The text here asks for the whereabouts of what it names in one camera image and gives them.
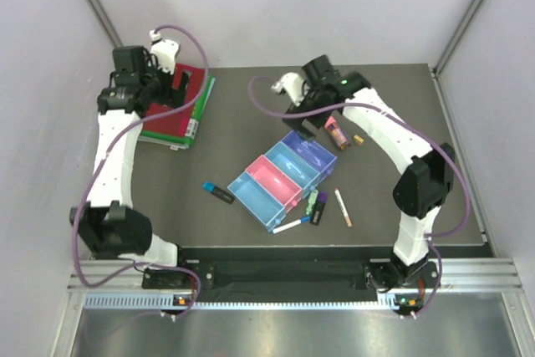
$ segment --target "green object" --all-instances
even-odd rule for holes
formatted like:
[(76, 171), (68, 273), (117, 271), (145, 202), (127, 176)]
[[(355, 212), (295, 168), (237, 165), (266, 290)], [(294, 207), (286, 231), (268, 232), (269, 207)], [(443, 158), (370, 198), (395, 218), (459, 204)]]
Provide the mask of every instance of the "green object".
[(316, 203), (316, 198), (318, 198), (318, 190), (314, 190), (310, 193), (306, 211), (307, 215), (310, 215), (312, 213), (312, 209), (314, 208), (314, 204)]
[(209, 76), (206, 83), (206, 91), (197, 100), (193, 111), (191, 112), (190, 121), (188, 122), (186, 133), (183, 136), (175, 136), (168, 134), (156, 133), (154, 131), (142, 130), (140, 133), (140, 140), (147, 142), (155, 142), (156, 144), (170, 145), (171, 149), (188, 149), (193, 142), (195, 142), (195, 135), (197, 127), (201, 121), (202, 114), (206, 108), (208, 97), (210, 97), (211, 90), (214, 88), (216, 79)]

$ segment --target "plastic tray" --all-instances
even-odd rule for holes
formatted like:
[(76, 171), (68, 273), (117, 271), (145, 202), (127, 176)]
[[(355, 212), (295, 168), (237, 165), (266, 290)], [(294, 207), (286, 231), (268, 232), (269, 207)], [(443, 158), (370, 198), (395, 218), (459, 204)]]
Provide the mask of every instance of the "plastic tray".
[(286, 208), (286, 212), (297, 206), (303, 197), (303, 189), (264, 155), (260, 155), (245, 171), (277, 198)]
[(284, 205), (246, 171), (228, 189), (268, 231), (272, 231), (286, 217)]
[(282, 143), (305, 159), (314, 169), (319, 171), (319, 181), (329, 176), (336, 166), (336, 156), (317, 142), (303, 140), (295, 131), (286, 135)]
[(319, 172), (282, 142), (275, 144), (266, 153), (266, 157), (303, 188), (303, 198), (306, 198), (319, 184)]

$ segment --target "white pen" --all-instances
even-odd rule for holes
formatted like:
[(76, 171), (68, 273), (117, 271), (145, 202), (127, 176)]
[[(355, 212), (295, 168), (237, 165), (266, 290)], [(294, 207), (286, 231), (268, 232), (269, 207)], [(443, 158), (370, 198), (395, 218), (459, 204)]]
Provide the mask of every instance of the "white pen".
[(342, 215), (344, 215), (345, 222), (348, 224), (348, 227), (352, 227), (353, 224), (351, 223), (351, 219), (349, 219), (348, 210), (345, 209), (344, 200), (342, 200), (342, 196), (340, 195), (340, 191), (338, 190), (338, 188), (334, 189), (334, 195), (336, 196), (336, 200), (340, 205), (340, 209), (342, 210)]
[(308, 222), (310, 220), (310, 217), (303, 217), (301, 219), (298, 219), (297, 221), (290, 222), (288, 225), (283, 225), (279, 227), (275, 227), (271, 233), (277, 234), (279, 232), (282, 232), (283, 230), (290, 229), (292, 227), (295, 227), (297, 225), (300, 225), (301, 223)]

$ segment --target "white wall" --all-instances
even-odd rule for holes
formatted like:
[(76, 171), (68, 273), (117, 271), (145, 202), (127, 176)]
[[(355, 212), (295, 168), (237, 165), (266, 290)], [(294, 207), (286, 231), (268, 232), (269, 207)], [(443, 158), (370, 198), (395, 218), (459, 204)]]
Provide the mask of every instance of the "white wall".
[(42, 356), (72, 267), (110, 49), (84, 0), (0, 0), (0, 348)]
[(498, 251), (535, 309), (535, 2), (487, 0), (443, 74)]
[[(125, 43), (162, 23), (191, 29), (217, 67), (434, 64), (470, 0), (101, 0)], [(200, 63), (191, 45), (183, 60)]]

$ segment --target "table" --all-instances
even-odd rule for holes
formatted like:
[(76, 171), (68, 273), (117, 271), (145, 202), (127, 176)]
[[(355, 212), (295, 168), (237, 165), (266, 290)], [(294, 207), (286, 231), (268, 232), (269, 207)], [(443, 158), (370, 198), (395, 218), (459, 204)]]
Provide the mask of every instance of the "table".
[[(438, 143), (451, 144), (440, 101), (426, 64), (343, 66), (357, 69), (377, 89), (396, 113)], [(163, 145), (139, 143), (135, 153), (132, 196), (135, 209), (146, 214), (156, 234), (188, 247), (230, 246), (379, 246), (397, 238), (400, 212), (391, 192), (399, 173), (388, 156), (363, 131), (338, 114), (347, 135), (361, 135), (364, 144), (339, 151), (324, 131), (317, 141), (339, 157), (334, 173), (319, 186), (329, 201), (318, 227), (309, 224), (277, 235), (268, 233), (238, 201), (228, 205), (202, 189), (205, 181), (226, 188), (259, 155), (281, 140), (289, 128), (255, 109), (247, 96), (252, 76), (279, 78), (299, 67), (213, 69), (213, 93), (190, 150), (170, 150)], [(267, 84), (257, 87), (258, 98), (272, 110), (285, 111), (287, 96), (276, 96)], [(334, 198), (334, 188), (344, 198), (353, 227), (347, 227)], [(301, 201), (284, 222), (304, 216)], [(443, 232), (459, 223), (464, 197), (458, 182), (436, 219)], [(482, 244), (472, 215), (462, 233), (439, 244)]]

